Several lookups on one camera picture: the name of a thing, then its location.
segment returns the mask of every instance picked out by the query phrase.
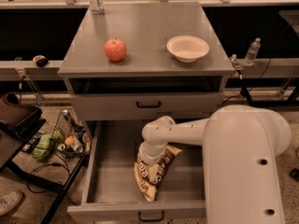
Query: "gray cabinet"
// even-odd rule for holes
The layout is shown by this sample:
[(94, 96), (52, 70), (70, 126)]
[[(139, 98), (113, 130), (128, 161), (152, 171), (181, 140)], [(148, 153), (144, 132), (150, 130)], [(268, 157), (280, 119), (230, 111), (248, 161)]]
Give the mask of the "gray cabinet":
[[(105, 9), (104, 16), (86, 13), (59, 70), (93, 140), (82, 204), (68, 212), (78, 221), (205, 217), (201, 148), (179, 145), (183, 152), (152, 203), (138, 189), (134, 162), (149, 120), (205, 118), (221, 103), (233, 68), (198, 3), (107, 3)], [(201, 37), (210, 52), (181, 63), (166, 50), (176, 35)], [(119, 63), (104, 53), (113, 37), (128, 48)]]

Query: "drawer handle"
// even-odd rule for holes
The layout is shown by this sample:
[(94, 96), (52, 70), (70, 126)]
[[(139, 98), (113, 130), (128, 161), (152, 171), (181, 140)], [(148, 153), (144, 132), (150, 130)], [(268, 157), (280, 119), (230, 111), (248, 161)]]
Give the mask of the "drawer handle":
[(162, 214), (161, 218), (158, 218), (158, 219), (143, 219), (143, 218), (141, 218), (141, 213), (138, 212), (138, 219), (141, 222), (158, 222), (158, 221), (163, 221), (164, 220), (164, 211), (162, 211), (161, 214)]
[(138, 101), (136, 102), (138, 108), (159, 108), (161, 106), (161, 101), (158, 101), (157, 105), (141, 105)]

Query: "open drawer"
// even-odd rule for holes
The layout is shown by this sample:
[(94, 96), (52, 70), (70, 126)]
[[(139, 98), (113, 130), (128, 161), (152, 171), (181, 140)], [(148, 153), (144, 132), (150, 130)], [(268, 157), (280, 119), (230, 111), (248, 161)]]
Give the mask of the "open drawer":
[(202, 151), (183, 149), (170, 166), (156, 201), (148, 202), (134, 177), (134, 163), (146, 121), (99, 121), (82, 204), (68, 207), (76, 221), (159, 221), (169, 218), (206, 217)]

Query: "shoe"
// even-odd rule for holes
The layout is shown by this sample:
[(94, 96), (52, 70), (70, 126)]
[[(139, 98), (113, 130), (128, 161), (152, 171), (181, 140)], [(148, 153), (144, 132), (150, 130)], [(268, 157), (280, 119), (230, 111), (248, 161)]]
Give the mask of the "shoe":
[(0, 217), (9, 213), (20, 202), (22, 192), (13, 190), (9, 194), (0, 197)]

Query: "bag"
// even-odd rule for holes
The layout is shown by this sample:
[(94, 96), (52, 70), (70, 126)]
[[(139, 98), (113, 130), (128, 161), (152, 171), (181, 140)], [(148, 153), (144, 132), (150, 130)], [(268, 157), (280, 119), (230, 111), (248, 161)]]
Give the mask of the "bag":
[(39, 121), (42, 110), (35, 105), (20, 105), (14, 93), (0, 99), (0, 129), (21, 140), (27, 138), (28, 130)]

